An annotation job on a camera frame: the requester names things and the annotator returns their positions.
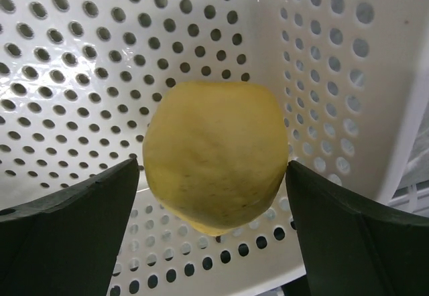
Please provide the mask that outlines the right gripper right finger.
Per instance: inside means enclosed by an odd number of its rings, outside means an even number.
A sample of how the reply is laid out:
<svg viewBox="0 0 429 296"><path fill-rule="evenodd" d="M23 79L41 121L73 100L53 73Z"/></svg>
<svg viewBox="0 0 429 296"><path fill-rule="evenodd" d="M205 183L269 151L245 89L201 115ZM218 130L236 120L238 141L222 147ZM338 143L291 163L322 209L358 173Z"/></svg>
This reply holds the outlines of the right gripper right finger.
<svg viewBox="0 0 429 296"><path fill-rule="evenodd" d="M286 189L312 295L427 295L428 219L291 161Z"/></svg>

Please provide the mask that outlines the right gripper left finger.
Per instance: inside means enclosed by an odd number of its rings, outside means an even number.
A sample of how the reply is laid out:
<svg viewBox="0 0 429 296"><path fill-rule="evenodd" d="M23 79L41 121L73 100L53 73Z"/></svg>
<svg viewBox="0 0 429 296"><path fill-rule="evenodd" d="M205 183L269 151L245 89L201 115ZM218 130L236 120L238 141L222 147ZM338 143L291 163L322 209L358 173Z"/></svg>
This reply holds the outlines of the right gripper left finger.
<svg viewBox="0 0 429 296"><path fill-rule="evenodd" d="M139 182L128 159L1 211L2 295L106 295Z"/></svg>

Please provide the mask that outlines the yellow lemon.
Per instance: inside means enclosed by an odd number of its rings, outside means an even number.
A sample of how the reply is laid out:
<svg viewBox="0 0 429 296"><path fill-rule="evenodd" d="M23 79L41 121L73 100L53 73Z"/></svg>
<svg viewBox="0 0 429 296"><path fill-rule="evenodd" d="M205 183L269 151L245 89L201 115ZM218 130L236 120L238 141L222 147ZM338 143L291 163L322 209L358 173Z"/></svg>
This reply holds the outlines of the yellow lemon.
<svg viewBox="0 0 429 296"><path fill-rule="evenodd" d="M142 153L161 205L197 231L221 236L272 205L288 164L288 136L268 88L189 81L162 99Z"/></svg>

